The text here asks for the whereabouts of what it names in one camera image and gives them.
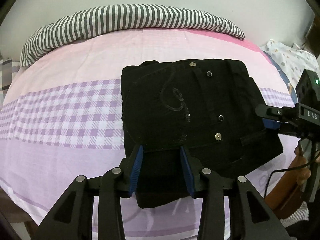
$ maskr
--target black pants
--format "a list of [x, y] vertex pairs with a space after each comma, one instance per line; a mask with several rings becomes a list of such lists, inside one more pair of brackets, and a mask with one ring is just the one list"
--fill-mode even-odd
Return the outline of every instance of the black pants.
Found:
[[236, 60], [144, 62], [121, 76], [124, 147], [143, 145], [136, 196], [155, 207], [188, 195], [179, 159], [192, 156], [221, 176], [246, 175], [282, 153], [255, 107], [264, 104], [245, 65]]

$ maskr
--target bedsheet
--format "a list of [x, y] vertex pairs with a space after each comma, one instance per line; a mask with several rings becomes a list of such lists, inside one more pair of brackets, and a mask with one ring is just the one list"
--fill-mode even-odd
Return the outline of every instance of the bedsheet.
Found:
[[[78, 41], [53, 50], [14, 79], [0, 112], [0, 186], [40, 224], [80, 174], [101, 176], [125, 157], [121, 121], [121, 70], [144, 61], [220, 58], [243, 61], [272, 106], [293, 106], [286, 84], [267, 56], [249, 41], [189, 29], [134, 29]], [[297, 139], [280, 136], [284, 152], [247, 175], [262, 193], [274, 169], [294, 159]], [[269, 191], [282, 174], [272, 177]], [[93, 238], [97, 238], [97, 201]], [[201, 199], [179, 199], [152, 209], [134, 196], [121, 199], [126, 239], [195, 237]], [[225, 238], [230, 236], [225, 198]]]

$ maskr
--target white wall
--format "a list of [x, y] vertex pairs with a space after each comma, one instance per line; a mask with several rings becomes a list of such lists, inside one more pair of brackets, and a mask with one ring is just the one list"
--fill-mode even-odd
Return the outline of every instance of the white wall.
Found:
[[0, 51], [19, 59], [24, 42], [39, 27], [79, 10], [118, 3], [205, 10], [233, 21], [257, 45], [269, 39], [300, 43], [313, 17], [305, 0], [17, 0], [0, 27]]

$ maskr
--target human hand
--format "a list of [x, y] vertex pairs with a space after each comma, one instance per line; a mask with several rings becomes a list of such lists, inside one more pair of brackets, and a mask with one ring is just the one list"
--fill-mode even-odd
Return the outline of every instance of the human hand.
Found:
[[[299, 148], [299, 146], [297, 146], [295, 148], [294, 153], [297, 156], [295, 159], [296, 163], [294, 166], [300, 166], [300, 165], [304, 165], [304, 164], [308, 163], [306, 158], [302, 156], [303, 153], [302, 153], [301, 149]], [[316, 162], [320, 163], [320, 156], [317, 158]], [[310, 178], [310, 176], [311, 176], [311, 171], [307, 167], [298, 170], [297, 184], [298, 185], [304, 184], [307, 181], [307, 179]]]

